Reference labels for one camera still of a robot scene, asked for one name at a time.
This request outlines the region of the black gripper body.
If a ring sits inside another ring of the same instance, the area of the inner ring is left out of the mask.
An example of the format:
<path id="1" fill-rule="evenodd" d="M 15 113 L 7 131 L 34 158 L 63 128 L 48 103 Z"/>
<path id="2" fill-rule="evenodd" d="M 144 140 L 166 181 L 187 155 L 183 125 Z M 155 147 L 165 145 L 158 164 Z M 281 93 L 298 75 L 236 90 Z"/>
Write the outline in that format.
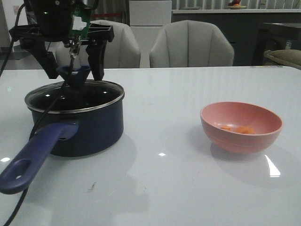
<path id="1" fill-rule="evenodd" d="M 110 25 L 92 24 L 90 22 L 86 40 L 78 36 L 75 39 L 68 37 L 72 14 L 77 5 L 91 11 L 98 7 L 97 0 L 30 0 L 28 1 L 36 18 L 35 24 L 18 25 L 9 30 L 12 42 L 21 40 L 39 40 L 43 42 L 63 42 L 72 47 L 87 45 L 90 40 L 114 39 L 113 27 Z"/>

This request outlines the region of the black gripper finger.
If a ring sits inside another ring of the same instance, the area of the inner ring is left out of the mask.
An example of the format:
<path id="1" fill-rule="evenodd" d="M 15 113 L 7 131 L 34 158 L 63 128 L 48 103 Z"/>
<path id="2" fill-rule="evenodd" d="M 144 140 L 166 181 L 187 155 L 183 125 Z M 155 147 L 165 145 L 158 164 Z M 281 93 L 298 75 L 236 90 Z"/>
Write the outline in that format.
<path id="1" fill-rule="evenodd" d="M 58 77 L 57 62 L 52 52 L 47 51 L 45 42 L 32 42 L 28 51 L 40 64 L 49 79 L 56 79 Z"/>
<path id="2" fill-rule="evenodd" d="M 104 54 L 106 40 L 90 40 L 86 48 L 88 63 L 95 81 L 101 81 L 104 77 Z"/>

